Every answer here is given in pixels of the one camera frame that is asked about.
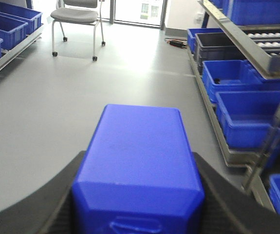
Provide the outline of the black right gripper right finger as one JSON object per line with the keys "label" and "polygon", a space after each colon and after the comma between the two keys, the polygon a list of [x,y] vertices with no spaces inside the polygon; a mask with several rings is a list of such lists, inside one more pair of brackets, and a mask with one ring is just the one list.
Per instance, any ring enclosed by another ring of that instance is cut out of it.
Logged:
{"label": "black right gripper right finger", "polygon": [[261,206],[193,154],[205,192],[201,234],[280,234],[280,215]]}

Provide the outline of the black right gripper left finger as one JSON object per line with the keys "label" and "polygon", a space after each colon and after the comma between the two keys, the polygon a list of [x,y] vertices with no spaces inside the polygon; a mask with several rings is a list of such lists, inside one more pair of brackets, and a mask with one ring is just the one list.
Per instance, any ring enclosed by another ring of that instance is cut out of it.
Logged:
{"label": "black right gripper left finger", "polygon": [[84,155],[80,151],[45,185],[0,211],[0,234],[73,234],[71,186]]}

